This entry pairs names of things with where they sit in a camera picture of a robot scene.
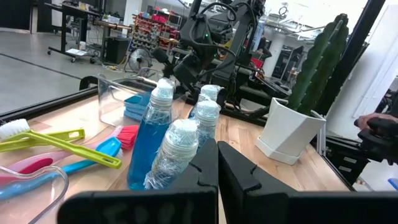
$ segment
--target wooden tabletop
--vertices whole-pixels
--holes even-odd
[[[180,110],[180,117],[186,118],[191,108],[190,105],[184,105]],[[33,130],[42,133],[84,128],[86,138],[77,141],[77,144],[103,140],[114,129],[99,121],[97,96],[36,117],[29,120],[29,125]],[[254,145],[262,129],[263,127],[221,115],[216,127],[216,140],[226,141],[270,175],[296,190],[348,190],[312,146],[307,146],[301,158],[293,166],[266,157]],[[14,152],[3,152],[0,153],[0,166],[7,167],[30,156],[55,150],[58,149],[53,146],[37,146]],[[70,156],[60,161],[57,166],[80,160],[82,160],[81,157]],[[126,176],[130,160],[131,152],[124,153],[120,169],[95,165],[71,175],[65,198],[87,190],[127,190]],[[220,223],[225,223],[221,213]]]

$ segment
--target green cactus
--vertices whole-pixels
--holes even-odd
[[[317,36],[289,96],[287,107],[310,114],[346,47],[348,18],[340,14]]]

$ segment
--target white plant pot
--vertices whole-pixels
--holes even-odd
[[[287,102],[273,98],[268,120],[256,146],[271,159],[293,165],[305,147],[326,123],[315,111],[307,116],[280,104]]]

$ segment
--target red brush bristles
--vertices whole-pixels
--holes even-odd
[[[123,151],[131,151],[136,141],[138,125],[123,127],[120,133],[116,136],[122,143]]]

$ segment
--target person's hand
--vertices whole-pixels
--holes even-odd
[[[398,122],[398,118],[391,116],[389,114],[380,114],[380,113],[371,113],[368,115],[360,116],[358,118],[358,127],[363,130],[363,129],[370,129],[368,126],[368,121],[372,118],[381,118],[381,119],[389,119],[395,122]]]

